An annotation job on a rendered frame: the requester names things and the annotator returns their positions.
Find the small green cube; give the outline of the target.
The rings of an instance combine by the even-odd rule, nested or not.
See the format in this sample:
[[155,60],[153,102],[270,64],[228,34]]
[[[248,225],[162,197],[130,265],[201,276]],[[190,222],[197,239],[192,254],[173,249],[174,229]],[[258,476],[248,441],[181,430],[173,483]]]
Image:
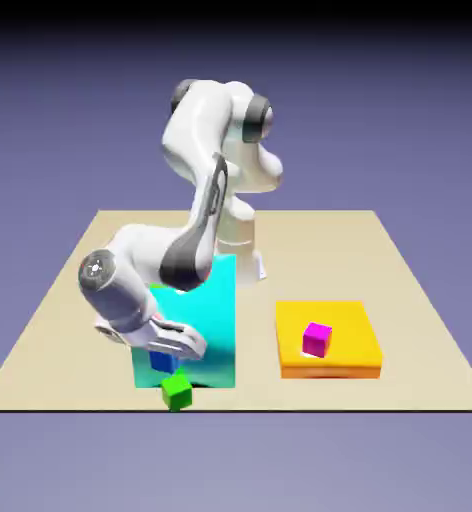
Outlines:
[[193,402],[193,387],[181,373],[171,375],[161,382],[162,398],[170,411],[179,411]]

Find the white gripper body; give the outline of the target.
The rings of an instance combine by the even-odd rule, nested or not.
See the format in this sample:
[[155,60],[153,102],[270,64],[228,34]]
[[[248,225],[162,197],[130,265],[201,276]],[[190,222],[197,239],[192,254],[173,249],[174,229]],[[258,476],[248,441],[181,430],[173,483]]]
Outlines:
[[130,345],[185,360],[201,360],[207,349],[205,339],[192,326],[156,316],[130,333]]

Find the large orange box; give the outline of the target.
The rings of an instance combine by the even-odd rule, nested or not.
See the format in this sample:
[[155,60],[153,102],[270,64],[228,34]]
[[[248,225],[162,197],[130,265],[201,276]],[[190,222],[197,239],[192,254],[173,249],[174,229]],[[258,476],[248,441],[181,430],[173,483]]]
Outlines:
[[[310,322],[332,327],[324,358],[302,353]],[[283,378],[373,379],[381,374],[382,350],[360,301],[278,301],[275,325]]]

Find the small blue cube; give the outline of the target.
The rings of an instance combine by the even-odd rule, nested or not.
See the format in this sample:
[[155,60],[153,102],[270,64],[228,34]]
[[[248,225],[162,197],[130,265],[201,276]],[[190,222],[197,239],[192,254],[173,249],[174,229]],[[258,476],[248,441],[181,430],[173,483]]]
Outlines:
[[151,368],[161,373],[174,374],[180,367],[180,360],[167,353],[151,351],[149,360]]

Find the small magenta cube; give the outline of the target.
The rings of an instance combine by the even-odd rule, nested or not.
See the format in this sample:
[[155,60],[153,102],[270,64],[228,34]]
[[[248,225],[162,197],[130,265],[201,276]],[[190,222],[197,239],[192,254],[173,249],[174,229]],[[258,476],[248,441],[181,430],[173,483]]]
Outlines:
[[303,332],[302,353],[324,358],[328,352],[331,338],[331,326],[310,322]]

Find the large cyan box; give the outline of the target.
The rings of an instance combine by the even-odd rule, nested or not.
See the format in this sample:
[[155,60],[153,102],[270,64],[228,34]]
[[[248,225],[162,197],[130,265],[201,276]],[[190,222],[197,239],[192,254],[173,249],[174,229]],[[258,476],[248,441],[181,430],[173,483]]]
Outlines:
[[190,292],[151,286],[163,316],[194,327],[207,342],[202,360],[181,363],[194,386],[235,386],[235,290],[236,257],[233,255],[216,256],[207,281]]

